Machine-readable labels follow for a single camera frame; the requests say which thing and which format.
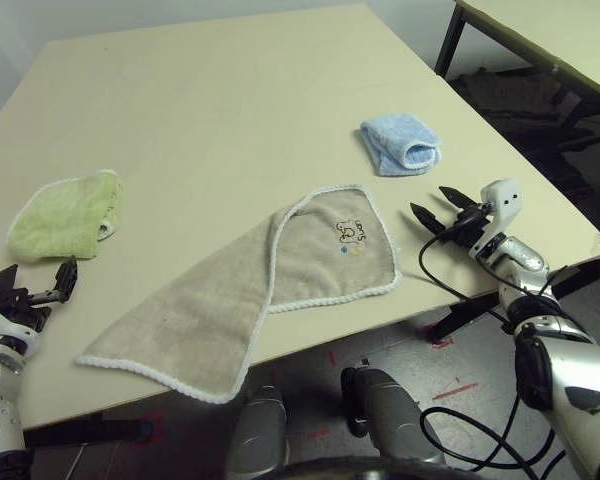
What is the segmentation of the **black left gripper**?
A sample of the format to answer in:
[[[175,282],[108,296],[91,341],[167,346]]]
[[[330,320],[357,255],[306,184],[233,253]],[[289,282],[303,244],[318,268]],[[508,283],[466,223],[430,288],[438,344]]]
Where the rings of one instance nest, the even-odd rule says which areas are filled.
[[[78,280],[77,260],[71,257],[60,265],[54,290],[36,294],[15,288],[17,271],[17,264],[0,271],[0,314],[12,323],[42,332],[52,312],[49,304],[66,302],[73,293]]]

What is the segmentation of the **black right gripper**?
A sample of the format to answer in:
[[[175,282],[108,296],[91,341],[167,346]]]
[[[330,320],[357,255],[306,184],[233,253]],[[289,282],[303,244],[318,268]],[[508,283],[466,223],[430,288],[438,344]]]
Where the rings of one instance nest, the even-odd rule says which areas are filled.
[[[441,241],[452,242],[469,253],[478,256],[489,256],[503,242],[503,233],[497,233],[489,241],[479,242],[491,225],[488,216],[491,215],[493,206],[491,203],[477,203],[459,190],[439,186],[443,196],[459,209],[456,220],[451,227],[446,227],[439,222],[435,215],[427,208],[411,202],[411,212],[421,225],[433,235],[443,235]]]

